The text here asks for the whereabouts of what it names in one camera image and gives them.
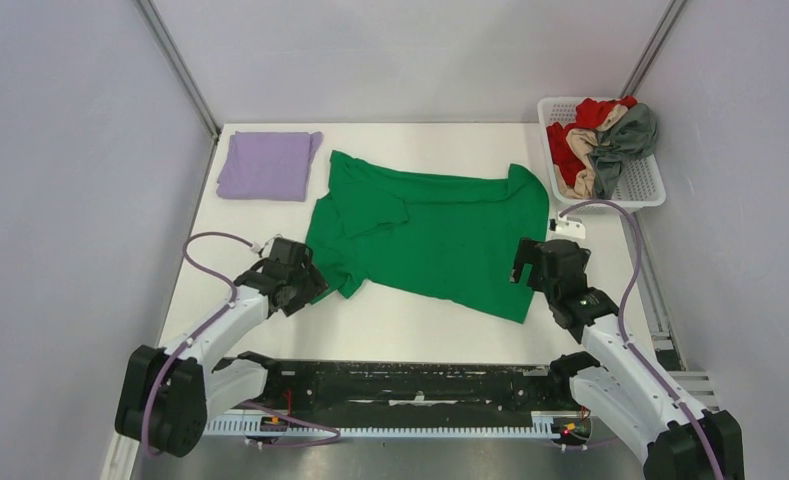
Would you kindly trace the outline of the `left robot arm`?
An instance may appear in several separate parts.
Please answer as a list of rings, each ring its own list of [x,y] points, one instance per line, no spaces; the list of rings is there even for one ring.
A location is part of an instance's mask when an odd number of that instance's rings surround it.
[[[241,243],[259,258],[236,278],[183,254],[190,266],[227,287],[225,299],[169,342],[141,345],[128,359],[114,430],[138,441],[147,454],[184,457],[216,417],[247,401],[267,408],[283,397],[284,381],[271,372],[277,360],[228,352],[274,314],[295,314],[329,285],[302,242],[277,235],[262,247]]]

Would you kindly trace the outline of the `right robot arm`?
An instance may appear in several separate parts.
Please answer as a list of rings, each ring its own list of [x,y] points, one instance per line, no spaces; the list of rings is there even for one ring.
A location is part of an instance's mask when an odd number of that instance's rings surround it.
[[[744,478],[738,421],[712,411],[640,349],[622,309],[589,286],[590,256],[571,240],[518,243],[511,282],[542,293],[556,323],[582,348],[550,364],[550,400],[591,411],[632,451],[647,479]]]

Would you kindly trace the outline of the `green t-shirt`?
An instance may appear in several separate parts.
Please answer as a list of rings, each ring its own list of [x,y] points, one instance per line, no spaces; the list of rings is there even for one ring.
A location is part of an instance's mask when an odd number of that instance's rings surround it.
[[[550,211],[542,182],[511,164],[484,179],[404,172],[341,151],[306,236],[330,293],[367,281],[450,301],[518,324],[533,292],[511,281],[520,239],[542,241]]]

